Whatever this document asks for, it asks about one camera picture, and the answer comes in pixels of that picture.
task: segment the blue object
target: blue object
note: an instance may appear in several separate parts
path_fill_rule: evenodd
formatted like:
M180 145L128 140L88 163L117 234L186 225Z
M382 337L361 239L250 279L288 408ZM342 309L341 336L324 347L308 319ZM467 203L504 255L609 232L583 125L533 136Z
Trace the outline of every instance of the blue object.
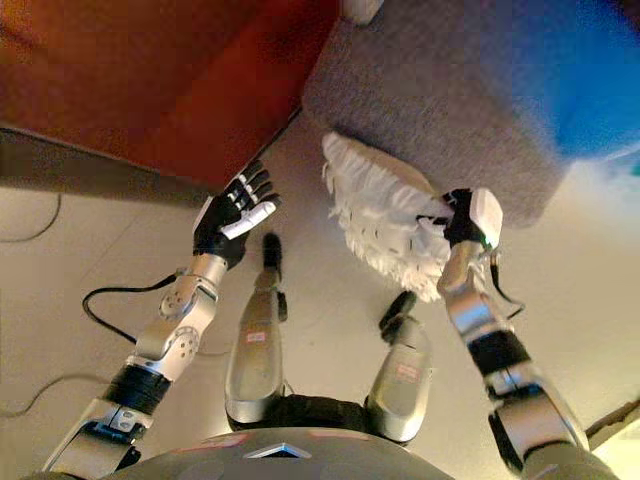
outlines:
M558 161L640 152L640 34L609 3L475 0L461 27L470 61Z

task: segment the black joint cover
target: black joint cover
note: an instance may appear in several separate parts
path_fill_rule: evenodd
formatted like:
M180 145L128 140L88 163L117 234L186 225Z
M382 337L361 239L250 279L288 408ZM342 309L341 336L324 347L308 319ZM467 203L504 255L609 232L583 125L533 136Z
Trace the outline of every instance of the black joint cover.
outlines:
M162 375L127 365L113 378L103 398L151 415L169 386L171 382Z
M469 344L469 353L483 376L529 360L529 354L513 332L499 330Z

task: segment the power cord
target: power cord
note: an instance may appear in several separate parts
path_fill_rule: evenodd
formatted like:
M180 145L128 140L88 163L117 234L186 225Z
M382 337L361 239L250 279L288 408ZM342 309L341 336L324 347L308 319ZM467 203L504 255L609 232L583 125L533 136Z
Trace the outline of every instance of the power cord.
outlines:
M93 310L91 310L91 305L89 304L89 301L93 297L95 297L96 295L100 295L101 293L144 293L144 292L152 292L154 290L159 290L162 287L166 287L167 285L172 284L173 282L176 281L176 278L178 278L176 276L176 274L172 273L171 275L168 275L165 278L163 278L162 280L160 280L158 283L154 283L153 285L151 285L149 287L102 287L102 288L97 288L97 289L92 290L89 293L87 293L85 295L85 297L82 299L82 309L84 310L84 313L86 313L87 316L91 320L93 320L97 324L101 325L102 327L106 328L107 330L112 331L116 335L120 335L122 338L124 338L129 343L133 343L135 345L136 337L134 337L132 335L129 335L128 333L120 330L115 325L110 324L106 320L103 320L98 315L96 315L93 312Z
M507 319L511 320L512 318L524 312L526 305L524 304L524 302L521 302L519 300L514 300L509 295L504 293L502 291L502 288L500 288L500 270L499 270L500 267L499 267L499 260L498 260L499 257L500 257L499 250L493 250L489 257L489 269L491 271L491 281L493 282L493 286L495 287L496 292L498 292L498 294L504 300L509 302L511 305L516 305L518 307L514 312L507 315Z
M23 243L23 242L29 242L31 240L35 240L36 238L38 238L39 236L47 232L51 227L53 227L53 224L56 223L56 220L58 220L58 217L60 216L61 208L62 208L62 194L59 193L58 196L56 197L56 210L55 212L53 212L53 215L51 216L51 220L49 220L43 228L41 228L39 231L37 231L33 235L30 235L25 238L16 238L16 239L0 238L0 243Z
M86 381L101 383L105 385L108 385L111 382L106 378L99 377L98 375L92 375L90 373L68 373L66 375L60 375L59 377L54 378L53 380L49 381L48 383L40 387L40 389L36 392L36 394L29 401L26 407L21 408L20 410L15 410L15 411L0 409L0 418L18 418L26 415L27 413L29 413L29 410L33 408L35 403L38 401L38 399L42 396L44 392L49 390L54 385L57 385L58 383L61 383L67 380L86 380Z

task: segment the floor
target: floor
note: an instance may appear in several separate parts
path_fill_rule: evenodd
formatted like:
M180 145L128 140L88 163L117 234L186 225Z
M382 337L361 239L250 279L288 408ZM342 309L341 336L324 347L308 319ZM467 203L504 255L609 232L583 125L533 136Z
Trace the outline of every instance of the floor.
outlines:
M322 159L311 138L299 120L265 155L285 204L252 234L244 262L225 277L219 313L202 347L221 355L196 360L172 388L142 443L145 456L228 431L224 352L260 270L260 239L267 230L281 236L285 251L287 379L304 394L365 398L386 352L377 321L400 289L358 261L327 218ZM0 192L0 202L14 193ZM54 196L24 195L11 203L13 213L3 202L0 233L18 228L16 218L35 222L51 213ZM585 426L640 391L635 315L640 219L634 211L637 204L608 190L597 172L578 168L538 225L503 234L503 286L527 302L516 329ZM93 288L147 285L185 265L196 213L67 195L45 235L0 244L2 408L24 406L62 373L110 377L119 369L129 345L89 322L80 301ZM95 308L135 333L151 318L160 296L108 296L96 299ZM414 313L429 326L436 371L428 416L410 450L459 479L511 478L487 425L490 404L480 376L443 305L419 304ZM102 389L84 381L62 383L27 415L1 419L2 478L41 466Z

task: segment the white feather duster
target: white feather duster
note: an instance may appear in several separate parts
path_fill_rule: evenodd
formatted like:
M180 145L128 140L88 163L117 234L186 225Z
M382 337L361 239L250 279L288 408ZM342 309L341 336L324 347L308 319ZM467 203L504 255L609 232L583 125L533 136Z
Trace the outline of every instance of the white feather duster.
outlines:
M323 177L335 200L330 216L351 251L422 300L439 298L449 242L427 217L450 218L450 207L420 172L380 150L335 132L322 144Z

